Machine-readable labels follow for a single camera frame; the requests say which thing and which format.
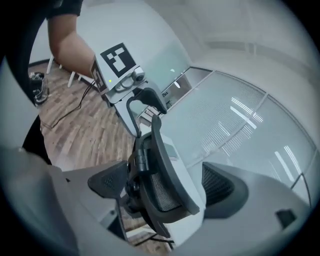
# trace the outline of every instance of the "sticker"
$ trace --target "sticker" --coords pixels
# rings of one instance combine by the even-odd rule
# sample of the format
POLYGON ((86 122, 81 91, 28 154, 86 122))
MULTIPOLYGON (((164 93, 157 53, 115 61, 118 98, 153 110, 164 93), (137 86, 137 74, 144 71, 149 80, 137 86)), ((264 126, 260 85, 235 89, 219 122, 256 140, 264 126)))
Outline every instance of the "sticker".
POLYGON ((100 70, 98 68, 96 60, 94 60, 94 63, 92 65, 91 73, 92 73, 92 76, 93 76, 93 78, 95 80, 95 83, 96 83, 96 85, 98 87, 99 92, 101 93, 102 91, 107 89, 107 86, 105 85, 105 82, 104 82, 104 80, 102 78, 102 75, 100 73, 100 70))
POLYGON ((100 55, 118 78, 136 65, 123 43, 111 47, 100 55))

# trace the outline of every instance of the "chair leg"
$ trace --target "chair leg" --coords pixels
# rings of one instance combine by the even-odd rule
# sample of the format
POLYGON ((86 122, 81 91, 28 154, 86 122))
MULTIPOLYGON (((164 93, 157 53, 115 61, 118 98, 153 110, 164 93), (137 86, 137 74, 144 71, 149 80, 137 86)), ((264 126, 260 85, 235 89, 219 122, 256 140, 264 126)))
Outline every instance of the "chair leg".
POLYGON ((51 70, 51 66, 52 66, 52 62, 54 61, 54 56, 51 54, 49 63, 48 63, 48 67, 46 68, 46 73, 49 74, 50 70, 51 70))
POLYGON ((76 74, 75 72, 72 72, 72 73, 71 73, 70 79, 69 79, 69 81, 68 81, 68 88, 70 88, 70 87, 71 87, 72 80, 74 79, 75 74, 76 74))

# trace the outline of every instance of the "floor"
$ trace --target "floor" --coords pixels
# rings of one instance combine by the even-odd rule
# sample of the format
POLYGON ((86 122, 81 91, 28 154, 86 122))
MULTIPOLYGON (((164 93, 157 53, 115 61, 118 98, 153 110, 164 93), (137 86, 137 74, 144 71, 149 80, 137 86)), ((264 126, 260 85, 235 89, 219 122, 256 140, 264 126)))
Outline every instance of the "floor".
MULTIPOLYGON (((29 72, 46 73, 47 63, 29 68, 29 72)), ((70 73, 52 64, 50 74, 45 75, 49 87, 49 98, 39 108, 41 129, 48 156, 53 165, 62 171, 105 164, 112 160, 127 160, 133 148, 134 139, 124 128, 114 108, 107 108, 100 95, 91 89, 82 101, 80 110, 56 121, 75 108, 88 87, 76 78, 67 87, 70 73)), ((132 219, 124 210, 122 219, 126 231, 141 227, 143 219, 132 219)), ((132 245, 150 234, 131 237, 132 245)), ((157 255, 168 253, 164 243, 147 241, 138 248, 157 255)))

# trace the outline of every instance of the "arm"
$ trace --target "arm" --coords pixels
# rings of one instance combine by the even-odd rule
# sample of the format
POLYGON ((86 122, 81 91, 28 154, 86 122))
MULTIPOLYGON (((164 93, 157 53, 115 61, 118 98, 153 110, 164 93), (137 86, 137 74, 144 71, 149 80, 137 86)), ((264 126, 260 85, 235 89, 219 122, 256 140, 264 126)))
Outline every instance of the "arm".
POLYGON ((55 59, 70 71, 92 78, 95 53, 77 34, 77 15, 58 15, 48 20, 49 45, 55 59))

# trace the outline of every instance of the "black sleeve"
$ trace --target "black sleeve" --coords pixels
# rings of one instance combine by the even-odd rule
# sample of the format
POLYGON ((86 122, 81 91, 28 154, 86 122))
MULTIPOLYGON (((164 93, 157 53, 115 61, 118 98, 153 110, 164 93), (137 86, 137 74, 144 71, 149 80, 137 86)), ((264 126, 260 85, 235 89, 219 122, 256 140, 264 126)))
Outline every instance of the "black sleeve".
POLYGON ((75 14, 79 16, 82 2, 83 0, 57 0, 47 19, 65 14, 75 14))

